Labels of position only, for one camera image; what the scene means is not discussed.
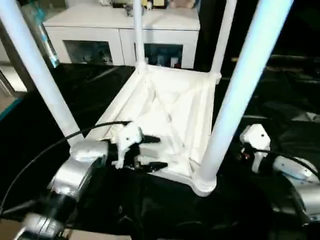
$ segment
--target black fabric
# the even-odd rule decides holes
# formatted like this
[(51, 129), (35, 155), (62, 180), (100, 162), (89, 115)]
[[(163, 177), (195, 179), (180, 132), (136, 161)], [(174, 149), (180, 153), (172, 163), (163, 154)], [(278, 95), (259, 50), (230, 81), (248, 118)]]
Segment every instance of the black fabric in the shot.
[[(95, 124), (127, 81), (132, 67), (61, 64), (52, 74), (80, 128)], [(184, 184), (149, 174), (112, 167), (98, 168), (79, 202), (69, 227), (86, 231), (131, 235), (132, 239), (307, 239), (316, 227), (302, 226), (295, 191), (282, 175), (253, 174), (237, 160), (239, 134), (262, 123), (272, 149), (319, 161), (319, 125), (284, 122), (266, 115), (267, 102), (291, 104), (316, 112), (314, 98), (296, 89), (296, 79), (283, 72), (266, 71), (240, 123), (218, 173), (218, 184), (208, 197), (196, 196)], [(228, 81), (216, 86), (217, 117)], [(14, 176), (49, 144), (62, 137), (37, 92), (0, 121), (0, 199)], [(5, 209), (36, 199), (59, 166), (68, 158), (68, 144), (49, 151), (28, 169), (9, 196)], [(21, 220), (24, 212), (9, 217)]]

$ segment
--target black cable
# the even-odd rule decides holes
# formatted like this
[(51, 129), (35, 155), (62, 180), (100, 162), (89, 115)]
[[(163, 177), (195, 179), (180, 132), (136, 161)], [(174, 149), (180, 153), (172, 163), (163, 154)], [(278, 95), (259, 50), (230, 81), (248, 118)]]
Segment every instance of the black cable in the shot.
[(104, 123), (100, 123), (100, 124), (97, 124), (97, 125), (94, 125), (94, 126), (90, 126), (90, 127), (87, 127), (85, 129), (82, 129), (80, 131), (76, 131), (62, 139), (60, 139), (59, 141), (51, 144), (50, 146), (48, 146), (46, 149), (44, 149), (42, 152), (40, 152), (34, 159), (32, 159), (16, 176), (15, 178), (13, 179), (13, 181), (11, 182), (9, 188), (7, 189), (4, 197), (3, 197), (3, 200), (1, 202), (1, 205), (0, 205), (0, 219), (2, 218), (2, 215), (3, 215), (3, 212), (4, 212), (4, 206), (5, 206), (5, 203), (6, 203), (6, 200), (8, 198), (8, 195), (13, 187), (13, 185), (16, 183), (16, 181), (20, 178), (20, 176), (24, 173), (24, 171), (29, 168), (35, 161), (37, 161), (38, 158), (40, 158), (43, 154), (45, 154), (47, 151), (51, 150), (52, 148), (54, 148), (55, 146), (63, 143), (64, 141), (67, 141), (68, 139), (71, 139), (79, 134), (83, 134), (85, 132), (88, 132), (92, 129), (96, 129), (96, 128), (100, 128), (100, 127), (104, 127), (104, 126), (109, 126), (109, 125), (117, 125), (117, 124), (122, 124), (122, 125), (127, 125), (128, 123), (130, 123), (129, 121), (111, 121), (111, 122), (104, 122)]
[(279, 151), (272, 151), (272, 150), (264, 150), (264, 149), (255, 149), (253, 148), (253, 151), (255, 152), (260, 152), (260, 153), (267, 153), (267, 154), (274, 154), (274, 155), (279, 155), (279, 156), (283, 156), (287, 159), (290, 159), (292, 161), (294, 161), (297, 164), (300, 164), (301, 166), (305, 167), (306, 169), (308, 169), (310, 172), (312, 172), (315, 176), (317, 176), (317, 178), (320, 181), (320, 174), (314, 170), (312, 167), (310, 167), (307, 163), (305, 163), (304, 161), (301, 161), (300, 159), (296, 158), (293, 155), (287, 154), (287, 153), (283, 153), (283, 152), (279, 152)]

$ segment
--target glass cabinet door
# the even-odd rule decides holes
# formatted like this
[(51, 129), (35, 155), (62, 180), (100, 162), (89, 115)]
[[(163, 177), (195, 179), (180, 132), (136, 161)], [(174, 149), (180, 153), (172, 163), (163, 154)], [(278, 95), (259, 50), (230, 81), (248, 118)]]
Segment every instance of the glass cabinet door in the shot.
[(109, 42), (64, 40), (72, 63), (113, 65)]
[(180, 69), (182, 63), (182, 44), (145, 43), (145, 61), (150, 65)]

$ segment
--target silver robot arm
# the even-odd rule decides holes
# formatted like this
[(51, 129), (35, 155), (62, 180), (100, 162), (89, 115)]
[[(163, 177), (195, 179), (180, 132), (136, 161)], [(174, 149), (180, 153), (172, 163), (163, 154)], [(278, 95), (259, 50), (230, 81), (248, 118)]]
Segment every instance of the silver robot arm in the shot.
[(167, 167), (164, 162), (142, 165), (136, 159), (140, 154), (139, 144), (159, 141), (157, 137), (143, 135), (140, 127), (131, 122), (119, 131), (116, 143), (89, 139), (77, 142), (48, 185), (49, 194), (39, 202), (37, 209), (27, 214), (14, 240), (61, 239), (58, 236), (64, 231), (97, 166), (114, 165), (116, 169), (125, 167), (144, 173)]
[(48, 196), (36, 212), (27, 214), (15, 240), (59, 239), (59, 233), (90, 182), (94, 165), (97, 161), (107, 161), (110, 145), (109, 141), (97, 140), (76, 143), (48, 185)]

